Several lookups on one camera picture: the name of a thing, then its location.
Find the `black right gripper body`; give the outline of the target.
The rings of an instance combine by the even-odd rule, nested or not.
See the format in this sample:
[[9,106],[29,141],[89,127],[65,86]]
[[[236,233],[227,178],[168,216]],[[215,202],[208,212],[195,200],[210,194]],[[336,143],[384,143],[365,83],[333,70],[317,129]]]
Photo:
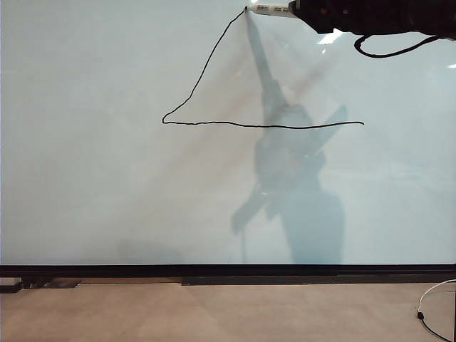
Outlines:
[[320,1],[317,5],[318,18],[323,22],[323,33],[332,33],[335,29],[342,32],[360,34],[360,1]]

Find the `translucent right gripper finger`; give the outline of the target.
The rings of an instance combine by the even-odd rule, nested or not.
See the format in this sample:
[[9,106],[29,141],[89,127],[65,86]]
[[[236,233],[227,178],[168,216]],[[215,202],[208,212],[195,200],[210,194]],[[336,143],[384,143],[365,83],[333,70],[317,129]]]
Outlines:
[[315,32],[318,31],[318,16],[316,13],[316,7],[311,5],[309,1],[290,1],[289,10],[295,17],[302,20]]

